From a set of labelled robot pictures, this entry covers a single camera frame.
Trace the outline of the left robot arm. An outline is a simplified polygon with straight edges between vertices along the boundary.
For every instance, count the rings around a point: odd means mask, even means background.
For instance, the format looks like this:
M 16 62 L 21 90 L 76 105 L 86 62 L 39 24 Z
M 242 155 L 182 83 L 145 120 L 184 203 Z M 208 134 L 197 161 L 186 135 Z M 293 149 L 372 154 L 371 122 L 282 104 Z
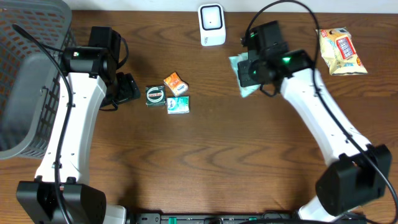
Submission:
M 47 151 L 34 180 L 21 181 L 16 197 L 34 223 L 130 223 L 126 207 L 110 205 L 90 186 L 90 149 L 97 115 L 136 100 L 140 91 L 119 56 L 126 40 L 110 27 L 94 26 L 88 45 L 66 47 L 60 99 Z

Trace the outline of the white teal Kleenex tissue pack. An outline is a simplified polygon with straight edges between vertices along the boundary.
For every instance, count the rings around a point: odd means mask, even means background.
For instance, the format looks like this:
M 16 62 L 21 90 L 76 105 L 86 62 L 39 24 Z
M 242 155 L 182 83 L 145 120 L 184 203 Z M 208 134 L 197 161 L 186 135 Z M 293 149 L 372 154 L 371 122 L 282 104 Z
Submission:
M 189 113 L 190 112 L 189 102 L 190 102 L 189 96 L 167 98 L 167 113 L 168 114 Z

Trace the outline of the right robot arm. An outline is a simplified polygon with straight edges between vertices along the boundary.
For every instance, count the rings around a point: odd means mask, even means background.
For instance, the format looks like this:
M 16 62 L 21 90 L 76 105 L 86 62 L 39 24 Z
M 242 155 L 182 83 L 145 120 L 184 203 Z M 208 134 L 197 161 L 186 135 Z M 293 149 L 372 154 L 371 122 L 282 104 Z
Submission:
M 356 130 L 325 88 L 315 62 L 304 50 L 289 50 L 277 21 L 248 29 L 242 38 L 248 59 L 238 63 L 241 86 L 272 84 L 300 115 L 316 140 L 326 171 L 316 196 L 302 206 L 301 220 L 335 222 L 358 206 L 382 197 L 392 155 Z

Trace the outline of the mint green tissue pack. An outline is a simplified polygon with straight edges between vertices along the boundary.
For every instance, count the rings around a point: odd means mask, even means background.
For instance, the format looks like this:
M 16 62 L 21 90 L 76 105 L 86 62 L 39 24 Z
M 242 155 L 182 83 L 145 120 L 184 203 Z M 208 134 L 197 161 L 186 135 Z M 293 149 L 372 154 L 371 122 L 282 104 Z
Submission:
M 247 86 L 247 87 L 242 87 L 240 85 L 240 81 L 239 81 L 239 77 L 238 77 L 238 63 L 242 62 L 244 60 L 247 60 L 247 59 L 248 59 L 248 53 L 247 52 L 229 57 L 231 68 L 232 68 L 232 70 L 233 70 L 233 72 L 234 72 L 234 74 L 236 76 L 238 87 L 239 87 L 239 91 L 240 91 L 240 95 L 241 95 L 242 98 L 245 98 L 245 97 L 251 95 L 256 90 L 258 90 L 259 87 L 260 87 L 260 85 L 251 85 L 251 86 Z

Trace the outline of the small orange snack packet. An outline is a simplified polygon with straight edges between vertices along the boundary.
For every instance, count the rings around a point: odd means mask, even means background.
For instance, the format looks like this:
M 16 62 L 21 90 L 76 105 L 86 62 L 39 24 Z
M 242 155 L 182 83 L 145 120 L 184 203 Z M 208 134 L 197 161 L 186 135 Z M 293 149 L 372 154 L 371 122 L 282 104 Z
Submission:
M 188 90 L 188 84 L 179 77 L 177 72 L 173 72 L 166 77 L 164 83 L 170 88 L 174 96 L 180 96 Z

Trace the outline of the yellow orange snack bag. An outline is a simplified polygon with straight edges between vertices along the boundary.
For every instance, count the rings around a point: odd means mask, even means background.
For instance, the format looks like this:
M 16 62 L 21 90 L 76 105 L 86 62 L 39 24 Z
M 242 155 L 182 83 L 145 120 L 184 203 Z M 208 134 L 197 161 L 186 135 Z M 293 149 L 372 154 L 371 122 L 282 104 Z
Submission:
M 332 76 L 366 75 L 347 28 L 319 29 L 320 52 Z

